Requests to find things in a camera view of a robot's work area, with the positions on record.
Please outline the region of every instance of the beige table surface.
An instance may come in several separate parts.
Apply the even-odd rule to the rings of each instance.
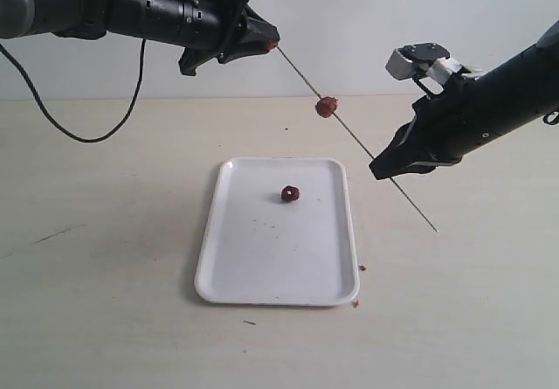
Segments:
[[[413,96],[342,98],[374,151]],[[84,135],[125,101],[49,102]],[[559,129],[534,122],[459,166],[402,177],[434,233],[314,99],[140,101],[99,145],[0,104],[0,387],[559,387]],[[347,168],[353,309],[216,307],[193,276],[216,168]],[[252,321],[250,325],[243,321]]]

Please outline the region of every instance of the white tray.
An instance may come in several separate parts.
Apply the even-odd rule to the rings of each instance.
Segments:
[[[300,199],[281,201],[293,185]],[[345,169],[332,159],[222,165],[195,279],[208,302],[337,306],[359,291]]]

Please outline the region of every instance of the white wall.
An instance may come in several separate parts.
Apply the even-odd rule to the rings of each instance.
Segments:
[[[556,0],[252,0],[279,27],[282,47],[324,94],[416,92],[385,71],[391,50],[436,41],[462,62],[491,68],[533,44],[559,19]],[[47,99],[118,98],[133,92],[140,41],[44,35],[3,42]],[[143,97],[290,96],[308,90],[277,52],[180,75],[182,49],[148,44]],[[31,96],[0,59],[0,100]]]

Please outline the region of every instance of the thin metal rod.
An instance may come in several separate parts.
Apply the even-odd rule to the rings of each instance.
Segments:
[[[316,88],[314,88],[314,86],[311,84],[310,81],[308,81],[307,77],[305,77],[305,74],[303,74],[301,72],[301,70],[299,70],[299,68],[289,59],[289,57],[287,57],[287,55],[283,52],[283,50],[278,47],[278,51],[281,53],[281,55],[283,56],[284,59],[286,59],[287,63],[289,63],[289,66],[291,66],[293,68],[293,70],[299,75],[299,77],[301,77],[303,79],[303,81],[307,84],[307,86],[313,91],[313,93],[319,98],[322,99],[321,94],[318,93],[318,91],[316,90]],[[351,135],[353,137],[353,139],[355,140],[355,142],[357,142],[357,144],[359,144],[359,146],[365,151],[365,153],[367,153],[367,155],[372,159],[375,160],[375,156],[369,151],[369,149],[367,149],[367,147],[362,143],[361,140],[359,140],[359,138],[357,138],[357,136],[354,134],[354,132],[347,126],[347,124],[342,120],[342,118],[340,118],[340,116],[338,114],[334,114],[334,117],[336,120],[338,120],[338,122],[345,128],[346,131],[348,131],[349,135]],[[411,204],[411,206],[413,206],[413,208],[415,208],[415,210],[419,213],[419,215],[427,222],[427,224],[431,227],[431,229],[433,229],[435,232],[438,233],[438,229],[437,227],[435,227],[435,225],[432,224],[432,222],[427,218],[427,216],[425,216],[425,214],[421,211],[421,209],[418,207],[418,205],[416,203],[413,202],[413,200],[410,198],[410,196],[407,194],[406,191],[404,191],[404,189],[400,186],[400,184],[398,182],[396,182],[396,179],[394,179],[393,177],[390,177],[389,180],[394,184],[394,186],[396,186],[396,188],[400,191],[400,193],[405,197],[405,199],[408,200],[408,202]]]

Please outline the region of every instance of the robotic arm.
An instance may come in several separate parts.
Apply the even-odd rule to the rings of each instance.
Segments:
[[[98,39],[107,31],[185,48],[181,73],[266,54],[280,41],[250,0],[0,0],[0,38],[52,32]]]
[[[395,50],[386,66],[397,80],[413,79],[426,96],[413,104],[415,117],[371,164],[377,179],[429,173],[544,116],[559,123],[559,22],[526,51],[487,74],[472,73],[437,44]],[[421,79],[435,80],[434,94]]]

